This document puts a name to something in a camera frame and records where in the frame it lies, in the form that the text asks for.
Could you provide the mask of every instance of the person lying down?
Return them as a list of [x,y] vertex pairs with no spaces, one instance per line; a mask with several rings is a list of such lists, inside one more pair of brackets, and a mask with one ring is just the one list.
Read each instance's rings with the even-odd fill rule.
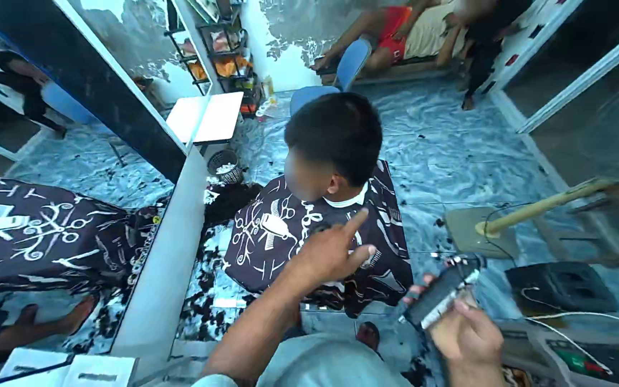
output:
[[409,58],[436,56],[435,65],[447,65],[464,47],[463,23],[455,12],[463,0],[415,0],[412,6],[381,7],[365,11],[322,58],[311,66],[320,70],[342,55],[363,34],[378,39],[365,64],[374,75]]
[[396,305],[413,279],[389,165],[378,160],[382,137],[376,110],[357,94],[329,94],[297,111],[285,128],[285,175],[235,216],[226,274],[261,293],[308,237],[366,207],[353,249],[373,244],[376,251],[355,274],[323,284],[305,302],[345,308],[352,318],[371,301]]

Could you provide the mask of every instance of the hair clipper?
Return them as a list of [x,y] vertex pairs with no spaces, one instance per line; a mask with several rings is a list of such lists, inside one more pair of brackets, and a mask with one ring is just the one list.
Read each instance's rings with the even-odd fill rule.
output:
[[477,281],[479,271],[486,267],[486,259],[480,255],[456,255],[448,263],[450,267],[408,307],[399,322],[409,321],[417,330],[426,330],[448,311],[461,291]]

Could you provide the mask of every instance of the red shorts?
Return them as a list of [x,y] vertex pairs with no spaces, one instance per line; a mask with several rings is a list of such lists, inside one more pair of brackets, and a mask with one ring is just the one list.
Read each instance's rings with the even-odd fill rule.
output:
[[387,17],[386,25],[384,26],[381,36],[379,37],[378,47],[385,47],[391,51],[393,63],[398,62],[405,56],[405,40],[393,40],[400,26],[407,21],[407,18],[412,14],[412,7],[386,7]]

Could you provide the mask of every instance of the dark hair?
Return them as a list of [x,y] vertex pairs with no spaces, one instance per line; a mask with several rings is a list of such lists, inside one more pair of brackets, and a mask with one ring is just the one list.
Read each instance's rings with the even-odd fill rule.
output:
[[352,187],[371,177],[383,133],[378,112],[355,93],[324,95],[307,103],[285,126],[285,143],[309,161],[332,163]]

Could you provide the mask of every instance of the white collar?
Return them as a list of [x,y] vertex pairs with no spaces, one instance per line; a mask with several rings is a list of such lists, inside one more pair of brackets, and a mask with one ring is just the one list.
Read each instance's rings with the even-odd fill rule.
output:
[[342,202],[332,202],[331,200],[328,200],[327,198],[324,198],[324,200],[326,200],[326,203],[329,203],[329,206],[336,207],[336,208],[345,208],[345,207],[352,206],[352,205],[364,205],[366,189],[368,186],[369,186],[369,181],[365,183],[365,186],[362,187],[362,191],[360,191],[360,193],[358,193],[357,196],[355,196],[354,198],[348,199],[348,200],[343,200]]

